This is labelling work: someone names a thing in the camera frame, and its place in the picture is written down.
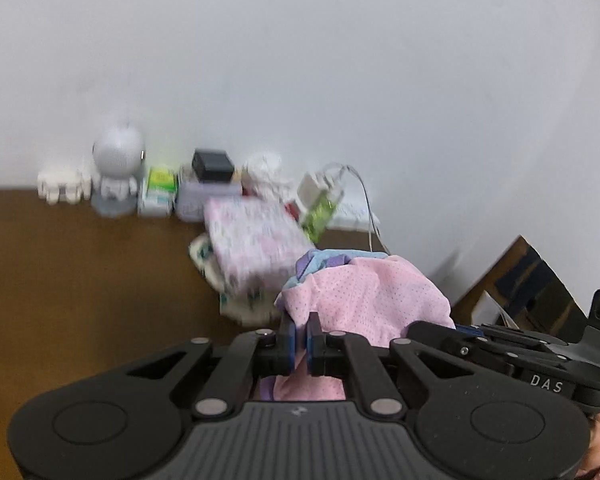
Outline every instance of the white robot figurine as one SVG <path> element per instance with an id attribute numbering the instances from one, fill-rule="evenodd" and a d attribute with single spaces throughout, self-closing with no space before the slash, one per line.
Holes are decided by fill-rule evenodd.
<path id="1" fill-rule="evenodd" d="M 93 207 L 103 216 L 119 216 L 136 209 L 135 174 L 144 160 L 144 140 L 131 127 L 114 128 L 93 145 L 97 171 L 93 181 Z"/>

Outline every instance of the silver screw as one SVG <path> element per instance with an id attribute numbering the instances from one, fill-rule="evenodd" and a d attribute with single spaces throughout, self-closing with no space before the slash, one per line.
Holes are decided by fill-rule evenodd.
<path id="1" fill-rule="evenodd" d="M 395 399 L 376 399 L 371 403 L 371 411 L 378 415 L 395 415 L 402 409 L 402 403 Z"/>
<path id="2" fill-rule="evenodd" d="M 202 415 L 220 415 L 227 409 L 227 403 L 222 399 L 209 397 L 196 402 L 196 411 Z"/>

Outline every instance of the cable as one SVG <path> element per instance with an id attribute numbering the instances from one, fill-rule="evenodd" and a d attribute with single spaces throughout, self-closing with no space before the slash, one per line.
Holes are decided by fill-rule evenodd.
<path id="1" fill-rule="evenodd" d="M 365 182 L 364 182 L 364 180 L 362 180 L 362 177 L 358 173 L 358 170 L 356 170 L 356 168 L 354 168 L 353 166 L 350 166 L 349 164 L 341 164 L 339 162 L 330 162 L 329 164 L 324 166 L 320 170 L 320 172 L 326 173 L 327 171 L 332 170 L 334 168 L 337 168 L 339 170 L 338 176 L 335 177 L 335 179 L 334 179 L 336 182 L 339 182 L 342 179 L 342 177 L 344 176 L 344 173 L 346 171 L 348 171 L 350 174 L 355 176 L 360 181 L 360 184 L 362 184 L 362 191 L 364 191 L 364 193 L 365 193 L 366 210 L 369 213 L 369 224 L 368 224 L 369 251 L 373 252 L 373 250 L 374 250 L 372 238 L 371 238 L 371 229 L 373 229 L 373 232 L 376 234 L 376 237 L 378 238 L 378 242 L 380 242 L 380 245 L 384 249 L 384 252 L 387 254 L 391 254 L 391 251 L 387 248 L 387 246 L 382 241 L 382 238 L 380 237 L 380 231 L 378 230 L 378 228 L 376 226 L 376 222 L 374 221 L 373 213 L 371 212 L 371 204 L 369 203 L 369 195 L 366 192 Z"/>

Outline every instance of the gray round base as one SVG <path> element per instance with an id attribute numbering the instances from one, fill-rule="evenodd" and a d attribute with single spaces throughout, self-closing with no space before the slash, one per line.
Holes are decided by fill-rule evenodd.
<path id="1" fill-rule="evenodd" d="M 130 215 L 136 211 L 138 208 L 138 197 L 130 196 L 125 200 L 116 200 L 114 198 L 103 198 L 102 195 L 94 194 L 91 197 L 91 207 L 100 216 L 118 218 L 119 216 Z"/>

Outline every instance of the brown table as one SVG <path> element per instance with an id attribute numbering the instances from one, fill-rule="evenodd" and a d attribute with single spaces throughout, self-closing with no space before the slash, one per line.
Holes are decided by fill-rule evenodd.
<path id="1" fill-rule="evenodd" d="M 0 191 L 0 480 L 20 478 L 6 427 L 26 400 L 192 336 L 226 344 L 240 332 L 189 259 L 202 231 Z M 333 231 L 320 245 L 366 249 L 366 240 Z"/>

